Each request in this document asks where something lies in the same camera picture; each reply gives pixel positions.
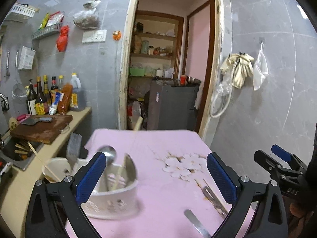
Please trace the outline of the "person right hand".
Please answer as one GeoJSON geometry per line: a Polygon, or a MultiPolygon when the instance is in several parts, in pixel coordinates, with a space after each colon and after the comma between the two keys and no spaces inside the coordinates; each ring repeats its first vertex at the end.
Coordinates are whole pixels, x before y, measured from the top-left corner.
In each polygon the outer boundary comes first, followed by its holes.
{"type": "Polygon", "coordinates": [[[303,218],[303,217],[307,217],[307,216],[309,216],[309,217],[311,217],[311,215],[314,213],[313,211],[312,212],[306,212],[306,211],[304,211],[301,207],[299,207],[298,205],[297,205],[297,203],[295,203],[295,202],[292,202],[291,204],[290,204],[290,207],[289,207],[289,210],[290,210],[290,213],[293,215],[293,216],[295,216],[295,217],[297,217],[297,218],[303,218]]]}

